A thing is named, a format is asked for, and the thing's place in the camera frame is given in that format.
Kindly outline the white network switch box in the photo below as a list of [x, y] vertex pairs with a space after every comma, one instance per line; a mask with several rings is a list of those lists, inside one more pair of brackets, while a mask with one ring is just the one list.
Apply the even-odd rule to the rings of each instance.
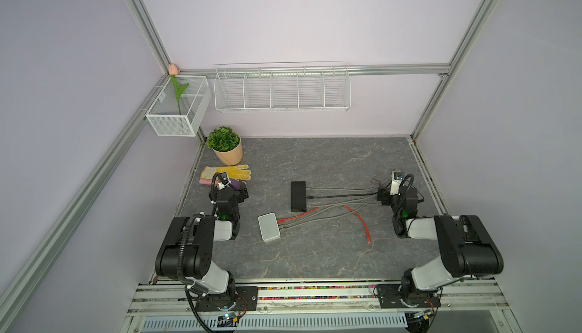
[[263, 242], [268, 243], [280, 239], [280, 228], [274, 213], [259, 216], [258, 222]]

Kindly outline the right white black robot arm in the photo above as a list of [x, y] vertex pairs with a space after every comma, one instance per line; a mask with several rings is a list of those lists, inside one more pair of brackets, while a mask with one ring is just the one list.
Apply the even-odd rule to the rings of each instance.
[[393, 230], [398, 238], [436, 241], [439, 248], [439, 255], [433, 260], [407, 269], [398, 287], [379, 285], [377, 292], [382, 298], [397, 300], [410, 308], [437, 306], [441, 288], [503, 271], [502, 254], [478, 216], [419, 217], [420, 200], [414, 187], [404, 187], [397, 193], [381, 188], [377, 200], [391, 208]]

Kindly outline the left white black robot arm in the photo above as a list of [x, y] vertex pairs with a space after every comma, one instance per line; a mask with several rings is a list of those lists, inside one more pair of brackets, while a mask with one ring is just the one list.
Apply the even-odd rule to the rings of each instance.
[[212, 211], [179, 216], [171, 221], [156, 256], [156, 275], [182, 282], [199, 297], [232, 302], [235, 281], [230, 272], [212, 261], [214, 243], [233, 241], [239, 234], [239, 204], [249, 197], [246, 184], [214, 186], [209, 193]]

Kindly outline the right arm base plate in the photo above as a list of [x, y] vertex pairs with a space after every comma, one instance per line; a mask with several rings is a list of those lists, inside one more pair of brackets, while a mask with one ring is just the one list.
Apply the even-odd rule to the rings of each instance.
[[407, 291], [401, 284], [378, 284], [374, 296], [383, 309], [438, 308], [441, 306], [438, 291]]

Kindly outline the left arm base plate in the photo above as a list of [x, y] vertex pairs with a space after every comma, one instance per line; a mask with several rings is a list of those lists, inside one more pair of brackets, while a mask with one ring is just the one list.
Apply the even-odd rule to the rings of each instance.
[[208, 294], [196, 299], [197, 312], [255, 311], [259, 302], [257, 286], [237, 285], [223, 294]]

